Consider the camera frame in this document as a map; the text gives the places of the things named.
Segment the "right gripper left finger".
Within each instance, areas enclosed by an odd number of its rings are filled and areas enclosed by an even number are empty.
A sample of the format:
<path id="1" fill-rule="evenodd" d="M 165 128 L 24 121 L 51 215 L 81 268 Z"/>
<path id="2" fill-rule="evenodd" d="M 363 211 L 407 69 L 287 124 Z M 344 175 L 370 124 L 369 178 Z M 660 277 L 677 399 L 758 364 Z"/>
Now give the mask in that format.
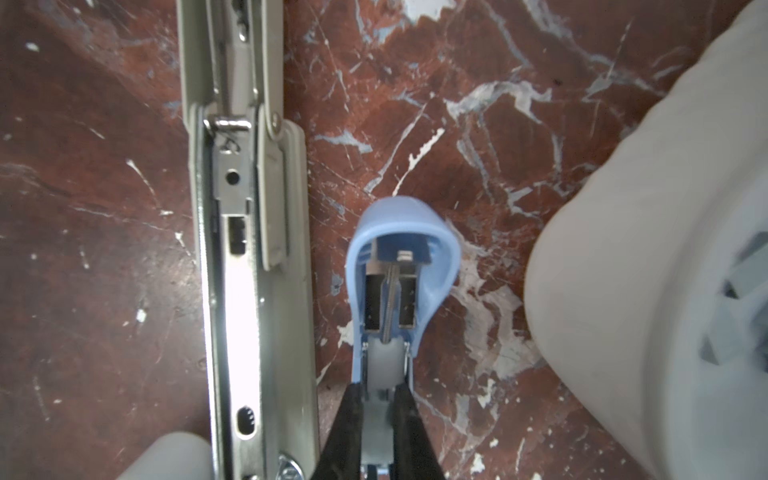
<path id="1" fill-rule="evenodd" d="M 347 386 L 312 480 L 358 480 L 364 419 L 363 386 Z"/>

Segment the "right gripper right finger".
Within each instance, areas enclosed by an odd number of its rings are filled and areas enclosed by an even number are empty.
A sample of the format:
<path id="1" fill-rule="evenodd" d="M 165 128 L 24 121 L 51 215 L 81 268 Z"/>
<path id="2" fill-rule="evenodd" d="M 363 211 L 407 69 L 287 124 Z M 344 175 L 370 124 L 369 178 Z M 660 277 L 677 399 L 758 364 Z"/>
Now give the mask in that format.
<path id="1" fill-rule="evenodd" d="M 438 458 L 407 383 L 398 385 L 392 404 L 392 479 L 444 480 Z"/>

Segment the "small white stapler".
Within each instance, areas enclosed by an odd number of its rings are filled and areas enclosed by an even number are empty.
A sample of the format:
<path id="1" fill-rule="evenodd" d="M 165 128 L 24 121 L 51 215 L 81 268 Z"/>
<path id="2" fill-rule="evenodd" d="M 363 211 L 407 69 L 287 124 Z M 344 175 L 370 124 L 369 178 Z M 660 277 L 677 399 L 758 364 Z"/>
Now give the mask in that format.
<path id="1" fill-rule="evenodd" d="M 120 480 L 213 478 L 210 443 L 188 432 L 173 432 L 160 437 L 118 476 Z"/>

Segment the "grey white large stapler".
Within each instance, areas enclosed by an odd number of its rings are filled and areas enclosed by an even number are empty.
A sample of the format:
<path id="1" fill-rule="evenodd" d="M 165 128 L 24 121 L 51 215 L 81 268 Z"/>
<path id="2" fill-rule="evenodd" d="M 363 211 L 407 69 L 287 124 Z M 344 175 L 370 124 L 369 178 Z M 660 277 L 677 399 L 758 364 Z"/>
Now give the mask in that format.
<path id="1" fill-rule="evenodd" d="M 218 479 L 319 457 L 306 141 L 284 112 L 284 5 L 177 5 Z"/>

